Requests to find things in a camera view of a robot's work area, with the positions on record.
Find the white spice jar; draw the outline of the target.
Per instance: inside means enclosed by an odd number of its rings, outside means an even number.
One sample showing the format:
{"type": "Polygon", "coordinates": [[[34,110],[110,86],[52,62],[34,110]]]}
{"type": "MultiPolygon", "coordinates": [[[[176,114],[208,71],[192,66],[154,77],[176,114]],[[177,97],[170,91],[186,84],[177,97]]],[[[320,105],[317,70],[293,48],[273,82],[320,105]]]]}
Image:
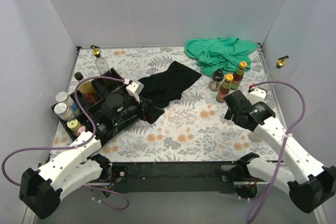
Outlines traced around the white spice jar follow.
{"type": "Polygon", "coordinates": [[[249,138],[251,141],[255,143],[259,143],[262,141],[262,139],[254,132],[249,132],[249,138]]]}

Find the pink cap spice bottle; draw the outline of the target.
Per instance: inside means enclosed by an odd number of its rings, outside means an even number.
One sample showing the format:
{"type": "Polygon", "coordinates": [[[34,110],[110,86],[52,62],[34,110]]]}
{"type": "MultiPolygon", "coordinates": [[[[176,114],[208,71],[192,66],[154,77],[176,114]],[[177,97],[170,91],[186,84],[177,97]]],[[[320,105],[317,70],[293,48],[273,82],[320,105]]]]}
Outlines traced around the pink cap spice bottle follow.
{"type": "Polygon", "coordinates": [[[78,135],[80,135],[85,129],[86,129],[85,126],[80,127],[77,131],[78,135]]]}

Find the yellow cap spice bottle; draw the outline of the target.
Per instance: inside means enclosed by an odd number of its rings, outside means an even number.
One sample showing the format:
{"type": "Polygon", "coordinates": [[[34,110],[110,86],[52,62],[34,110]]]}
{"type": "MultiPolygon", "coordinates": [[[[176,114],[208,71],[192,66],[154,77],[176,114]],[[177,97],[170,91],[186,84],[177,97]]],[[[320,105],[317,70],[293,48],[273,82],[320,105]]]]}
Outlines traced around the yellow cap spice bottle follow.
{"type": "Polygon", "coordinates": [[[82,125],[77,119],[73,119],[67,122],[67,127],[72,131],[75,137],[78,137],[78,130],[82,127],[82,125]]]}

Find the silver lid spice jar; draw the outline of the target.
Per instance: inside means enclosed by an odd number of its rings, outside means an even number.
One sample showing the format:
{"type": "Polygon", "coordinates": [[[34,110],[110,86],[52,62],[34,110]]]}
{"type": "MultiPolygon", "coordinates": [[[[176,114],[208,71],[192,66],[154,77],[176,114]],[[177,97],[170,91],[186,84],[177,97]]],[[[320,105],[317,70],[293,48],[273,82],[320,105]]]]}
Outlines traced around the silver lid spice jar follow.
{"type": "Polygon", "coordinates": [[[55,114],[63,121],[71,121],[75,116],[65,103],[57,103],[54,107],[55,114]]]}

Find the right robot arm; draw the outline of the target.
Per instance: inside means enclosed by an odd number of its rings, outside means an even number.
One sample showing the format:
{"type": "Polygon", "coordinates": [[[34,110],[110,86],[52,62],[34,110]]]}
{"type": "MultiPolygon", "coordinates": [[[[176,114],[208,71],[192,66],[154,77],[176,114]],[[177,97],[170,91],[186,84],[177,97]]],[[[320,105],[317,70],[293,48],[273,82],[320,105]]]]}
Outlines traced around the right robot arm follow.
{"type": "Polygon", "coordinates": [[[256,177],[271,183],[307,214],[335,195],[335,167],[323,165],[287,134],[266,103],[251,104],[239,90],[229,94],[225,102],[228,106],[225,118],[254,132],[287,166],[277,168],[257,154],[249,153],[227,172],[229,176],[246,181],[256,177]]]}

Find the blue label spice jar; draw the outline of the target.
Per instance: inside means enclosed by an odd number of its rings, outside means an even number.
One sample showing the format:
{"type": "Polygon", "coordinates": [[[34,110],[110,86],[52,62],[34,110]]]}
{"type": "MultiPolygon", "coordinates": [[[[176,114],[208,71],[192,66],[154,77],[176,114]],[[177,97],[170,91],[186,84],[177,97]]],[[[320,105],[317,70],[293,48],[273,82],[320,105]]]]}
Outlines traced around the blue label spice jar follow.
{"type": "Polygon", "coordinates": [[[56,101],[58,103],[65,103],[72,111],[74,116],[80,113],[80,109],[74,99],[67,92],[59,92],[56,94],[56,101]]]}

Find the tall gold spout bottle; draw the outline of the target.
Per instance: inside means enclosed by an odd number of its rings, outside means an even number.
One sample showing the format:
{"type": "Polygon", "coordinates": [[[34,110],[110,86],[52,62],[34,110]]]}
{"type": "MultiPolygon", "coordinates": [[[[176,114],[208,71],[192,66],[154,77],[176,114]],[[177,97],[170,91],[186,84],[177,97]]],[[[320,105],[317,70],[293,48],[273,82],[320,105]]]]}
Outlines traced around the tall gold spout bottle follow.
{"type": "Polygon", "coordinates": [[[263,78],[263,82],[277,81],[280,76],[280,70],[286,65],[286,61],[289,56],[283,56],[278,58],[274,67],[269,68],[263,78]]]}

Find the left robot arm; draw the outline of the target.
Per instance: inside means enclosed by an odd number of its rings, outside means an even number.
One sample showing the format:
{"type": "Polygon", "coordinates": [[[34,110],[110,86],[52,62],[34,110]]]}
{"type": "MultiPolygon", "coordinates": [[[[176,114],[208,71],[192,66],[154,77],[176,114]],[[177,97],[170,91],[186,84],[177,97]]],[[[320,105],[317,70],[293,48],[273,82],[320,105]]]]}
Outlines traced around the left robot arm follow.
{"type": "Polygon", "coordinates": [[[21,178],[20,200],[40,219],[48,218],[67,195],[82,185],[110,180],[112,165],[96,152],[114,135],[136,119],[153,124],[162,114],[164,110],[149,99],[109,95],[93,115],[96,134],[84,130],[68,150],[37,170],[27,169],[21,178]]]}

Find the dark soy sauce bottle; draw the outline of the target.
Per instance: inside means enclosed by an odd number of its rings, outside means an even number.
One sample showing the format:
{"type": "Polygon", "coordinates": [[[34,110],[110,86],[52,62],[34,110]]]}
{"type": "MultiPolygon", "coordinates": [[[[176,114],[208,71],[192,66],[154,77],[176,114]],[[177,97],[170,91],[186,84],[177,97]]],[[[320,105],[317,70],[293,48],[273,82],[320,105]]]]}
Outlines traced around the dark soy sauce bottle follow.
{"type": "Polygon", "coordinates": [[[100,100],[100,97],[92,85],[91,81],[86,81],[80,85],[79,91],[89,104],[94,104],[100,100]]]}

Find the gold spout glass bottle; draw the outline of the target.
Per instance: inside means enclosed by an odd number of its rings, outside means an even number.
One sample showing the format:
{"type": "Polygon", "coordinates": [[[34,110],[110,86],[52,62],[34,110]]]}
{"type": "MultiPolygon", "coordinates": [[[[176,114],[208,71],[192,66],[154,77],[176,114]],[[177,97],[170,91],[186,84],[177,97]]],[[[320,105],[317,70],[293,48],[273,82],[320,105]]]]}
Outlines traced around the gold spout glass bottle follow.
{"type": "Polygon", "coordinates": [[[110,72],[110,68],[106,58],[101,55],[101,50],[98,46],[91,45],[90,48],[92,49],[92,54],[95,56],[95,63],[96,67],[101,75],[105,74],[106,72],[110,72]]]}

